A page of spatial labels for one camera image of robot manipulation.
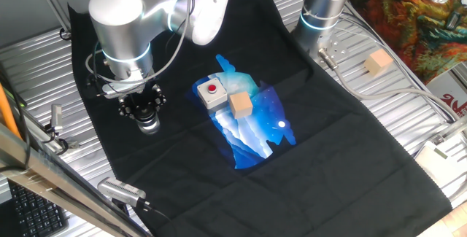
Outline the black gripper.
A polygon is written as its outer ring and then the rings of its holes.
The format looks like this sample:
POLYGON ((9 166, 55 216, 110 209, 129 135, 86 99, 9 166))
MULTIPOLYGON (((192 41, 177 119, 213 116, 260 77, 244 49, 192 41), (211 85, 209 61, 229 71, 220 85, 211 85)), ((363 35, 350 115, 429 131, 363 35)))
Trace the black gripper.
POLYGON ((150 119, 156 117, 166 103, 166 97, 159 85, 145 88, 141 93, 132 93, 118 98, 118 113, 131 119, 150 119))

